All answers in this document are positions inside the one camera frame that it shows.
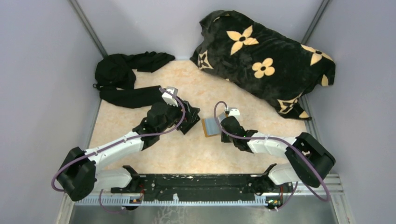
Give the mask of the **yellow leather card holder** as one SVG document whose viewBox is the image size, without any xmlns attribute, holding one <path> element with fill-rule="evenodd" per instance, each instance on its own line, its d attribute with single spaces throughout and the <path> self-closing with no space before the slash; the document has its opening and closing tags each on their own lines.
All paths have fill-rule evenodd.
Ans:
<svg viewBox="0 0 396 224">
<path fill-rule="evenodd" d="M 201 121 L 205 137 L 212 137 L 221 134 L 214 117 L 206 118 Z"/>
</svg>

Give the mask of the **black plastic card bin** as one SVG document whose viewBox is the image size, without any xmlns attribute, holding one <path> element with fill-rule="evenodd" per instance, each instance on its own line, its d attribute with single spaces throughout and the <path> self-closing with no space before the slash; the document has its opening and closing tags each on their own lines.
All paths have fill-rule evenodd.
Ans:
<svg viewBox="0 0 396 224">
<path fill-rule="evenodd" d="M 182 100 L 182 103 L 186 109 L 186 114 L 183 122 L 177 127 L 177 130 L 181 131 L 183 135 L 186 135 L 200 121 L 199 112 L 201 109 L 191 106 L 186 100 Z"/>
</svg>

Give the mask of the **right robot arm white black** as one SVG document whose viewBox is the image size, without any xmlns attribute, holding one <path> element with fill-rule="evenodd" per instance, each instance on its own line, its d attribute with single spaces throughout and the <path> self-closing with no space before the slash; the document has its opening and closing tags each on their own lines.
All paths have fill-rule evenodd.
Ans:
<svg viewBox="0 0 396 224">
<path fill-rule="evenodd" d="M 302 182 L 318 188 L 336 163 L 334 156 L 312 135 L 306 132 L 297 137 L 276 137 L 257 130 L 244 129 L 234 116 L 220 122 L 221 141 L 233 143 L 240 151 L 269 154 L 285 158 L 288 163 L 274 165 L 266 172 L 263 187 L 276 192 L 281 184 Z"/>
</svg>

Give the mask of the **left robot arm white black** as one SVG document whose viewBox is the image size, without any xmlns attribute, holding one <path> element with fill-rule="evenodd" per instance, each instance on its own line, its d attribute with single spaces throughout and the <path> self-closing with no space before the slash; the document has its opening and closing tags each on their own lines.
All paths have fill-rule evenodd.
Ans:
<svg viewBox="0 0 396 224">
<path fill-rule="evenodd" d="M 148 149 L 161 135 L 174 130 L 186 134 L 186 125 L 196 117 L 196 111 L 187 101 L 153 104 L 140 124 L 124 136 L 99 147 L 71 149 L 51 181 L 53 189 L 65 192 L 74 202 L 100 190 L 118 188 L 128 193 L 136 192 L 140 180 L 130 166 L 110 170 L 106 167 L 127 155 Z"/>
</svg>

